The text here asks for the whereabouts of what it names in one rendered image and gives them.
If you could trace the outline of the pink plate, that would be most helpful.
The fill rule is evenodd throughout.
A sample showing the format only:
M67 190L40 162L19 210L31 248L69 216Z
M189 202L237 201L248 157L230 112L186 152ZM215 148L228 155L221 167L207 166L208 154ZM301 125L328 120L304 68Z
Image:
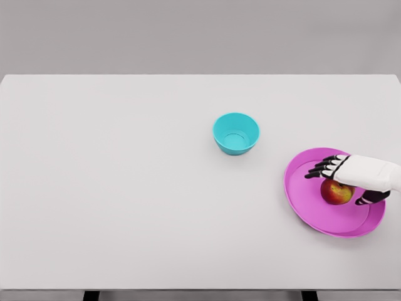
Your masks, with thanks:
M284 172L283 186L293 211L307 225L326 235L358 238L369 234L382 222L386 202L358 206L355 201L365 192L356 188L346 204L329 204L320 193L322 178L306 179L305 174L323 158L346 152L327 147L304 150L295 155Z

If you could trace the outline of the blue bowl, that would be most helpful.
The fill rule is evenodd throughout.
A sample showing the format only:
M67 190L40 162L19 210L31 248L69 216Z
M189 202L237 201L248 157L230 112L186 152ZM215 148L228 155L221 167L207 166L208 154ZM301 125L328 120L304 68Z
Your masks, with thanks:
M252 117L231 112L216 119L212 134L221 151L230 156L240 156L256 145L260 128Z

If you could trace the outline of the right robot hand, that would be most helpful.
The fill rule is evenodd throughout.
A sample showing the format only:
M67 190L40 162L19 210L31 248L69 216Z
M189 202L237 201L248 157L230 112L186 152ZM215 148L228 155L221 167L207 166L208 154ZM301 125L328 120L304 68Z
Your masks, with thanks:
M392 163L359 155L337 154L322 159L305 178L322 177L365 190L355 204L375 204L384 201L392 191L389 175Z

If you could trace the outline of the red yellow apple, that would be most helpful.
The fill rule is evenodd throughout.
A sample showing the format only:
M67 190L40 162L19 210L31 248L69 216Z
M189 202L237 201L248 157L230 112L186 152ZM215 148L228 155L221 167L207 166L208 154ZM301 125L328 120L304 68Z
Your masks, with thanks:
M325 179L321 183L320 193L328 204L342 205L351 200L355 193L355 188L331 179Z

